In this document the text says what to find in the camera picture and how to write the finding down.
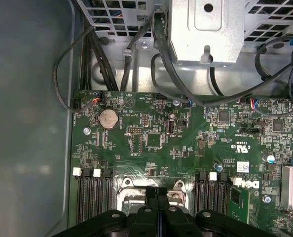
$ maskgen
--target integrated circuit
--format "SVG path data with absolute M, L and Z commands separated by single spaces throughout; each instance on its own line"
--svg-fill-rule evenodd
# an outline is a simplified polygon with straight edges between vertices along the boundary
M 235 189 L 232 189 L 231 192 L 231 200 L 233 200 L 236 204 L 240 203 L 240 195 L 241 193 Z
M 160 134 L 148 134 L 147 135 L 147 147 L 161 147 L 161 135 Z
M 281 119 L 273 120 L 273 132 L 283 132 L 284 131 L 284 121 Z
M 219 122 L 230 122 L 230 111 L 220 110 L 219 111 Z

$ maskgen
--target chip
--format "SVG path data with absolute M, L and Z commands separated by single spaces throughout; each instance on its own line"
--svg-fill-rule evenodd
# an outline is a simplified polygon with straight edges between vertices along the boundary
M 240 192 L 236 191 L 235 189 L 232 189 L 231 192 L 231 200 L 233 200 L 236 204 L 240 203 Z
M 230 122 L 230 112 L 226 110 L 219 111 L 219 122 Z
M 198 155 L 203 157 L 205 155 L 205 150 L 198 150 Z
M 274 132 L 283 132 L 284 131 L 284 121 L 281 119 L 273 120 L 273 131 Z
M 161 135 L 160 134 L 148 134 L 147 135 L 147 146 L 148 147 L 160 147 L 161 146 Z
M 199 148 L 205 148 L 206 147 L 206 141 L 199 140 L 198 141 L 198 147 Z

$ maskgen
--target ram slot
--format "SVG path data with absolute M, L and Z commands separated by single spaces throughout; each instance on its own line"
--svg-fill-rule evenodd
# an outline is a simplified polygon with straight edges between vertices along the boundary
M 97 216 L 98 214 L 98 192 L 99 192 L 99 178 L 94 178 L 93 182 L 93 209 L 92 216 Z
M 83 204 L 84 204 L 84 178 L 80 178 L 80 192 L 79 192 L 79 216 L 78 223 L 83 222 Z
M 194 186 L 194 214 L 196 215 L 197 212 L 206 209 L 207 201 L 207 180 L 204 179 L 205 175 L 201 178 L 199 176 L 196 177 L 195 186 Z
M 225 187 L 224 181 L 218 182 L 218 207 L 217 212 L 224 214 L 224 203 L 225 203 Z
M 98 213 L 97 213 L 97 215 L 103 213 L 103 202 L 104 202 L 103 191 L 104 191 L 104 189 L 103 189 L 103 181 L 101 179 L 99 180 L 98 187 L 99 187 L 99 189 L 97 192 L 98 193 L 98 201 L 97 201 Z
M 83 202 L 83 220 L 82 221 L 88 220 L 89 186 L 90 186 L 90 179 L 85 178 L 84 179 L 84 191 L 83 191 L 84 202 Z
M 218 183 L 218 208 L 217 212 L 226 215 L 229 203 L 230 186 L 225 181 Z
M 89 195 L 89 199 L 88 199 L 88 216 L 89 218 L 92 218 L 93 217 L 93 205 L 94 205 L 94 178 L 91 177 L 90 179 L 90 188 L 89 188 L 89 192 L 88 192 L 88 195 Z
M 216 183 L 215 181 L 209 181 L 209 190 L 207 195 L 208 200 L 208 210 L 214 210 L 215 209 L 215 193 L 216 193 Z
M 81 177 L 77 177 L 77 197 L 76 197 L 76 224 L 80 223 L 80 210 L 81 210 L 81 187 L 82 187 L 82 178 Z
M 106 178 L 105 179 L 105 185 L 104 185 L 105 192 L 105 205 L 104 205 L 104 211 L 111 209 L 111 199 L 112 199 L 112 178 Z

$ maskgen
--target capacitor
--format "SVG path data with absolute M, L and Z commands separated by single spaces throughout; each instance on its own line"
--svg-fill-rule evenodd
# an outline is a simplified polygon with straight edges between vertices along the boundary
M 267 156 L 267 158 L 266 158 L 266 161 L 268 162 L 268 163 L 270 163 L 270 164 L 273 164 L 273 163 L 275 163 L 275 157 L 273 156 L 273 155 L 269 155 L 269 156 Z
M 214 169 L 217 171 L 217 172 L 222 172 L 223 171 L 223 167 L 222 165 L 218 164 L 218 163 L 215 163 L 214 164 Z
M 264 154 L 263 157 L 262 157 L 262 160 L 264 162 L 273 164 L 273 163 L 275 163 L 275 160 L 276 159 L 275 159 L 275 157 L 272 154 Z

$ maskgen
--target colored wires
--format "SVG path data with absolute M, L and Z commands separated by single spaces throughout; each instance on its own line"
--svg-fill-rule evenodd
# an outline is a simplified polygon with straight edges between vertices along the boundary
M 252 110 L 255 110 L 258 103 L 259 103 L 259 99 L 250 99 L 250 102 L 251 102 L 251 108 Z

